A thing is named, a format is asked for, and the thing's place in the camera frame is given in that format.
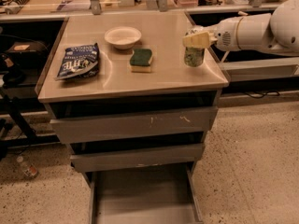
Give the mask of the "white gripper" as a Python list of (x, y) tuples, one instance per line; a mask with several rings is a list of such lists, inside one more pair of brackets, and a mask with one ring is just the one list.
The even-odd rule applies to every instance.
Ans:
[(240, 17), (232, 17), (206, 27), (203, 32), (185, 35), (182, 39), (183, 46), (208, 49), (215, 45), (221, 51), (239, 51), (237, 29), (240, 21)]

